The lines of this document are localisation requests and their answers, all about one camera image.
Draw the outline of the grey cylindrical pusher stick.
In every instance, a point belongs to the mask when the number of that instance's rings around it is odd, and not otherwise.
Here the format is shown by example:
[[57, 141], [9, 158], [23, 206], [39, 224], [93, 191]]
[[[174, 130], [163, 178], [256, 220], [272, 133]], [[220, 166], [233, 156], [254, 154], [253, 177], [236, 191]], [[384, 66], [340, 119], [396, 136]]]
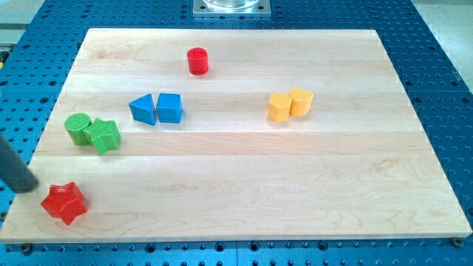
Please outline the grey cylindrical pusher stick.
[[13, 192], [23, 194], [37, 188], [38, 179], [3, 136], [1, 136], [0, 164], [1, 181]]

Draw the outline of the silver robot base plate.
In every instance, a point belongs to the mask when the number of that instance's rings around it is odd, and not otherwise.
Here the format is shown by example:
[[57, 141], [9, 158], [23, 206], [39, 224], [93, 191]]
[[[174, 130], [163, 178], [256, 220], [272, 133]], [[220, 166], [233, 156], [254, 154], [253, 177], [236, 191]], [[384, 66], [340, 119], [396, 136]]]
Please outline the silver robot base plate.
[[193, 0], [196, 17], [270, 16], [270, 0]]

